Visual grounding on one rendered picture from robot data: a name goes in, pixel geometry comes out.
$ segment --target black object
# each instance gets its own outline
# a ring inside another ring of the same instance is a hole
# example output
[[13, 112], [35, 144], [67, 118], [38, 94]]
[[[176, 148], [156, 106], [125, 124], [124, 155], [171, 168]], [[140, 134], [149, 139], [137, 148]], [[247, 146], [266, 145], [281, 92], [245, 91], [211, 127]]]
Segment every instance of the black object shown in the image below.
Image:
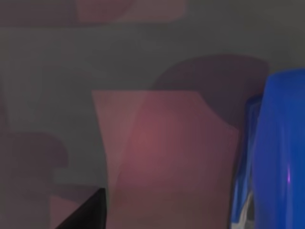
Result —
[[56, 229], [105, 229], [106, 192], [100, 188]]

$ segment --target shiny blue surface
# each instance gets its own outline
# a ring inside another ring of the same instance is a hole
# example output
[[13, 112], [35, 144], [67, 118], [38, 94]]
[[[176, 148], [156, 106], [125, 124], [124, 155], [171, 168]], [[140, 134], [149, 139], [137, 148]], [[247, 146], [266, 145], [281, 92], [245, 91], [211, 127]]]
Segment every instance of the shiny blue surface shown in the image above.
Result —
[[255, 229], [305, 229], [305, 70], [268, 78], [253, 157]]
[[251, 168], [253, 143], [259, 116], [262, 97], [255, 96], [250, 98], [245, 105], [245, 127], [244, 127], [244, 148], [241, 153], [241, 160], [235, 177], [234, 198], [232, 204], [231, 222], [238, 223], [251, 191]]

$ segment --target blue object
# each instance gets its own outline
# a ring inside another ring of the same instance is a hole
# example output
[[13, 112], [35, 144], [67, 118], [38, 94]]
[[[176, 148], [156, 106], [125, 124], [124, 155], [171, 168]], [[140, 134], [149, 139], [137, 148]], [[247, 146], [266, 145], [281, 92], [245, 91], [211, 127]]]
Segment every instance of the blue object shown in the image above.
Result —
[[252, 178], [255, 229], [305, 229], [305, 69], [267, 80]]
[[244, 204], [251, 191], [251, 169], [253, 143], [259, 116], [262, 96], [250, 98], [245, 106], [244, 147], [239, 167], [235, 177], [234, 198], [231, 213], [231, 222], [238, 223]]

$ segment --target blue plastic object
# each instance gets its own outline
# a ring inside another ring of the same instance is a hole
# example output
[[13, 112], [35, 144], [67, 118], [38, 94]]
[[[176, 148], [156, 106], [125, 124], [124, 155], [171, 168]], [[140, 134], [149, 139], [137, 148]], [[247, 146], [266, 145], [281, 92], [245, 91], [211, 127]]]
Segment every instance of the blue plastic object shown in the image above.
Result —
[[267, 80], [252, 178], [255, 229], [305, 229], [305, 69]]
[[250, 98], [245, 105], [244, 147], [235, 177], [231, 222], [238, 223], [244, 204], [251, 191], [253, 143], [262, 96]]

